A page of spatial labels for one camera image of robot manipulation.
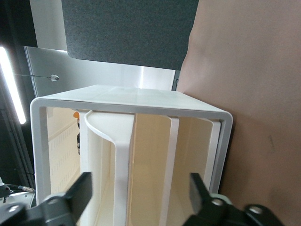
gray acoustic panel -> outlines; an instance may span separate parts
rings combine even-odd
[[[62,0],[69,56],[180,70],[198,0]]]

fluorescent light tube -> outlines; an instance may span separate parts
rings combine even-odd
[[[8,59],[8,55],[3,47],[0,47],[0,65],[4,74],[5,82],[8,86],[8,90],[10,92],[11,98],[13,99],[13,103],[15,106],[15,110],[18,116],[18,119],[21,124],[26,122],[24,110],[21,104],[21,100],[19,97],[19,93],[17,90],[15,78],[13,75],[13,70],[10,66],[10,62]]]

white wall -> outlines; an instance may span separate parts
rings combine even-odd
[[[39,48],[67,50],[61,0],[30,0]]]

curved plastic divider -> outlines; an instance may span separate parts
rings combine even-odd
[[[89,162],[95,165],[92,170],[93,197],[87,207],[90,210],[87,212],[91,225],[126,224],[129,155],[134,117],[133,114],[93,111],[85,115],[85,124],[90,130]]]

beige wall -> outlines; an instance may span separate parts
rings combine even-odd
[[[221,193],[299,225],[301,1],[200,1],[178,91],[234,116]]]

